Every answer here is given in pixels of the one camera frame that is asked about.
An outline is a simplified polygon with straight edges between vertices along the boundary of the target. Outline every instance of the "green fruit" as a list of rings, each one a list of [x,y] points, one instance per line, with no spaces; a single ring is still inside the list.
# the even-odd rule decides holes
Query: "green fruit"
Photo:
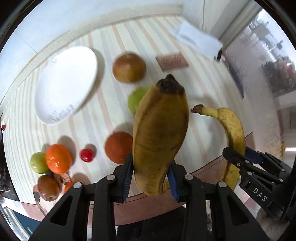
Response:
[[[128,97],[128,109],[133,114],[136,113],[138,105],[143,98],[143,96],[146,94],[149,88],[137,88],[133,93],[130,94]]]
[[[34,172],[43,174],[48,171],[45,155],[43,152],[36,152],[31,156],[30,165]]]

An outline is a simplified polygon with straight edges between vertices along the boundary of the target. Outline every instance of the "white napkin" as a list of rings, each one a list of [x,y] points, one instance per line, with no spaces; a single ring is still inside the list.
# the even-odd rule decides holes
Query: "white napkin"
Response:
[[[187,21],[170,32],[181,42],[191,46],[196,51],[209,57],[210,59],[217,58],[218,52],[223,47],[223,43],[217,38],[201,32]]]

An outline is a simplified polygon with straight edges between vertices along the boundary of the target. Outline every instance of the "metal screw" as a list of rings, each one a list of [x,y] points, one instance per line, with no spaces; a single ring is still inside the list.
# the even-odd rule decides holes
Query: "metal screw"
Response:
[[[225,188],[227,186],[226,182],[219,182],[219,187]]]
[[[81,182],[76,182],[76,183],[73,184],[74,188],[80,188],[81,186],[82,186]]]
[[[115,179],[115,176],[113,174],[107,176],[108,181],[112,181],[114,179]]]
[[[185,179],[186,180],[192,180],[193,179],[193,176],[191,174],[186,174],[185,175]]]

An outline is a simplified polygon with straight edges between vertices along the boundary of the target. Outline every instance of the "brown apple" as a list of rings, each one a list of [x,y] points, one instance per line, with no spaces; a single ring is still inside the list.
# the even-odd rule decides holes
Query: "brown apple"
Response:
[[[45,201],[53,201],[57,199],[60,188],[58,183],[50,176],[43,175],[38,179],[39,195]]]

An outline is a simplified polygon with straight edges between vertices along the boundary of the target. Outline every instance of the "banana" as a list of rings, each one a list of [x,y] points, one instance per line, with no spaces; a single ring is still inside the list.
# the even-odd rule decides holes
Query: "banana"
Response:
[[[232,110],[228,108],[212,109],[205,107],[202,104],[198,104],[191,109],[191,112],[218,119],[225,129],[228,145],[241,155],[245,155],[246,142],[244,138],[244,130],[239,118]],[[221,180],[226,182],[228,186],[234,190],[238,179],[239,169],[227,162]]]
[[[133,126],[133,164],[138,187],[151,196],[168,189],[165,176],[188,127],[184,88],[169,74],[143,96]]]

